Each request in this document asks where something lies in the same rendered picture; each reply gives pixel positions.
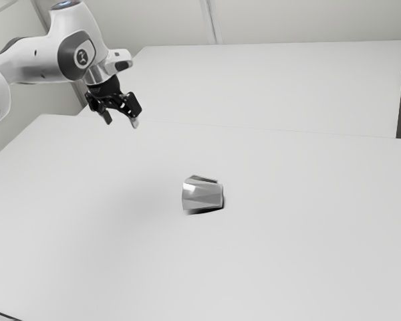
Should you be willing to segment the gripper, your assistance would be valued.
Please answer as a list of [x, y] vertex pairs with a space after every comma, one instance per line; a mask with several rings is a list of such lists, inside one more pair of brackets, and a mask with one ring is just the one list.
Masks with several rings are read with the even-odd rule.
[[111, 102], [113, 109], [120, 109], [120, 112], [129, 119], [133, 129], [139, 127], [138, 117], [142, 107], [133, 92], [122, 93], [117, 75], [113, 75], [101, 84], [88, 86], [85, 98], [90, 110], [96, 112], [107, 125], [112, 123], [112, 117], [105, 104]]

